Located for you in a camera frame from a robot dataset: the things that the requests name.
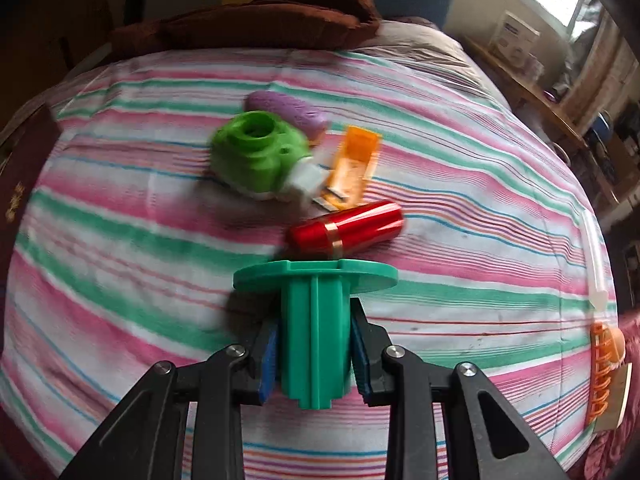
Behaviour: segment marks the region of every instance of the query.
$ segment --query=red lipstick tube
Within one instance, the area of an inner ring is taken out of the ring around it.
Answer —
[[[382,200],[329,213],[289,228],[286,241],[299,254],[324,254],[338,260],[400,234],[404,218],[400,206]]]

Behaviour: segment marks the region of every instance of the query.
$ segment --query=metal screw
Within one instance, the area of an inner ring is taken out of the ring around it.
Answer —
[[[404,355],[404,348],[399,345],[391,345],[386,347],[386,354],[399,359]]]
[[[478,373],[478,368],[473,363],[460,363],[458,365],[458,370],[466,377],[473,377]]]
[[[242,357],[246,350],[242,345],[229,345],[226,347],[226,354],[231,357]]]
[[[171,371],[171,363],[169,361],[158,361],[154,364],[156,374],[165,375]]]

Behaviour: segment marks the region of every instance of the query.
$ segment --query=toy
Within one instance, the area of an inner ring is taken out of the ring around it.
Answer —
[[[400,234],[402,209],[391,200],[329,213],[289,228],[286,241],[296,254],[339,259]]]
[[[348,126],[335,155],[326,189],[315,200],[328,211],[360,205],[367,182],[378,163],[380,135],[357,126]]]
[[[397,282],[395,267],[360,260],[283,260],[234,274],[241,292],[282,290],[282,391],[313,410],[330,408],[349,389],[350,295]]]
[[[263,110],[279,116],[304,133],[311,144],[318,144],[331,124],[329,117],[318,108],[290,95],[271,90],[251,92],[244,101],[244,110]]]
[[[226,183],[258,200],[305,202],[324,182],[305,136],[268,112],[245,112],[222,126],[210,141],[212,170]]]
[[[612,372],[620,366],[624,358],[625,336],[622,330],[615,326],[608,326],[601,321],[595,321],[591,325],[590,403],[584,423],[585,427],[607,411]],[[624,413],[624,407],[621,405],[620,408]]]

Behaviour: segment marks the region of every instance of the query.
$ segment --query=gold band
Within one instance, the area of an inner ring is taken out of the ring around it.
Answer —
[[[324,228],[326,230],[326,237],[329,242],[331,242],[332,256],[335,260],[339,260],[342,257],[342,239],[340,238],[338,226],[333,222],[327,222],[324,224]]]

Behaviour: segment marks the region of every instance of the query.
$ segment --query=green plastic spool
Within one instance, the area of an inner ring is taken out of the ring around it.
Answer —
[[[291,168],[311,156],[298,129],[268,112],[245,112],[210,140],[211,169],[230,186],[267,198],[280,190]]]
[[[331,407],[350,387],[351,294],[398,283],[395,267],[361,260],[290,262],[245,267],[234,274],[243,292],[281,290],[282,391],[300,408]]]

